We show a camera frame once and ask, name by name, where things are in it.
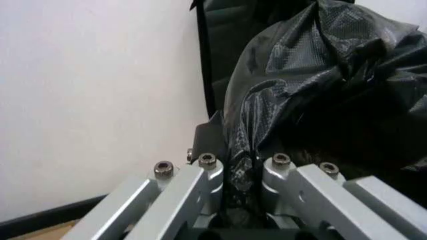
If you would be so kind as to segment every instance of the black bag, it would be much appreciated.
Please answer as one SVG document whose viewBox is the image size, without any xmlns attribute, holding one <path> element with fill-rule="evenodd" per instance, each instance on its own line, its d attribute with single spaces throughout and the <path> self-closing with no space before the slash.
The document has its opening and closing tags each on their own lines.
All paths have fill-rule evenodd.
<svg viewBox="0 0 427 240">
<path fill-rule="evenodd" d="M 228 216 L 257 217 L 263 160 L 282 151 L 376 175 L 426 207 L 427 36 L 343 1 L 226 2 L 197 12 L 208 111 L 223 109 Z"/>
</svg>

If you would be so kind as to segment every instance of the metal frame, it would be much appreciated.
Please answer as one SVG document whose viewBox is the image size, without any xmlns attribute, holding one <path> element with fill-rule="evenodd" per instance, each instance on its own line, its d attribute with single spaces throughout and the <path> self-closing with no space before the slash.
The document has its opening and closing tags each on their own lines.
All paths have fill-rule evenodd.
<svg viewBox="0 0 427 240">
<path fill-rule="evenodd" d="M 159 195 L 156 181 L 129 177 L 106 196 L 62 240 L 117 239 Z"/>
<path fill-rule="evenodd" d="M 308 226 L 333 226 L 348 240 L 406 239 L 314 164 L 291 170 L 286 179 L 276 177 L 272 187 Z"/>
<path fill-rule="evenodd" d="M 410 239 L 427 239 L 427 210 L 374 176 L 351 180 L 344 188 Z"/>
<path fill-rule="evenodd" d="M 173 239 L 185 224 L 194 225 L 209 193 L 206 171 L 184 166 L 125 239 Z"/>
</svg>

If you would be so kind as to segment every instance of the black plastic part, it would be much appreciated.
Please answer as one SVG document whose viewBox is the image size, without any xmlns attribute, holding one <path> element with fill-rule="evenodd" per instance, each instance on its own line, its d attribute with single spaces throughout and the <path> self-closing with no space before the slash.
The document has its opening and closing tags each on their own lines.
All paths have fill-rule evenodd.
<svg viewBox="0 0 427 240">
<path fill-rule="evenodd" d="M 104 196 L 75 202 L 0 223 L 0 239 L 9 239 L 80 219 L 92 210 Z"/>
<path fill-rule="evenodd" d="M 203 153 L 214 154 L 217 159 L 224 162 L 227 157 L 227 149 L 223 135 L 222 117 L 217 111 L 209 122 L 196 127 L 191 163 Z"/>
<path fill-rule="evenodd" d="M 336 240 L 317 229 L 202 229 L 184 228 L 175 240 Z"/>
<path fill-rule="evenodd" d="M 215 96 L 212 88 L 212 65 L 211 49 L 209 48 L 208 28 L 206 24 L 205 10 L 202 0 L 194 0 L 190 10 L 196 8 L 198 38 L 200 41 L 200 61 L 201 74 L 203 77 L 204 98 L 206 100 L 206 109 L 209 117 L 212 117 L 216 111 Z"/>
</svg>

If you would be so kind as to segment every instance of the hex socket screw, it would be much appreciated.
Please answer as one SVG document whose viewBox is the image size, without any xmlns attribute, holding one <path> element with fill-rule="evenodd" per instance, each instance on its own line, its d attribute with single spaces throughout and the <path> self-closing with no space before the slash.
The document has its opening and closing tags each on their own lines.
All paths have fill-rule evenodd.
<svg viewBox="0 0 427 240">
<path fill-rule="evenodd" d="M 212 170 L 217 166 L 217 157 L 209 152 L 200 154 L 197 161 L 198 166 L 205 170 Z"/>
<path fill-rule="evenodd" d="M 335 177 L 340 173 L 340 169 L 337 167 L 337 165 L 327 161 L 319 164 L 319 168 L 331 177 Z"/>
<path fill-rule="evenodd" d="M 290 163 L 291 163 L 291 158 L 287 154 L 279 152 L 273 155 L 273 159 L 272 159 L 273 167 L 284 168 L 289 166 Z"/>
<path fill-rule="evenodd" d="M 154 176 L 158 179 L 168 179 L 174 175 L 174 165 L 170 161 L 159 161 L 154 166 Z"/>
</svg>

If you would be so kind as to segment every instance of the black plastic bag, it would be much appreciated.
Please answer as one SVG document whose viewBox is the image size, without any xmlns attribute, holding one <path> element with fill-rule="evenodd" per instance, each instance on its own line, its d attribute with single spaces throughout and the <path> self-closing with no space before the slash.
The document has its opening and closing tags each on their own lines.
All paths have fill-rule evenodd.
<svg viewBox="0 0 427 240">
<path fill-rule="evenodd" d="M 378 175 L 425 205 L 422 187 L 406 181 L 426 179 L 426 92 L 427 37 L 416 26 L 318 0 L 268 27 L 244 49 L 225 96 L 227 207 L 256 208 L 277 140 L 299 164 L 326 158 L 347 178 Z"/>
</svg>

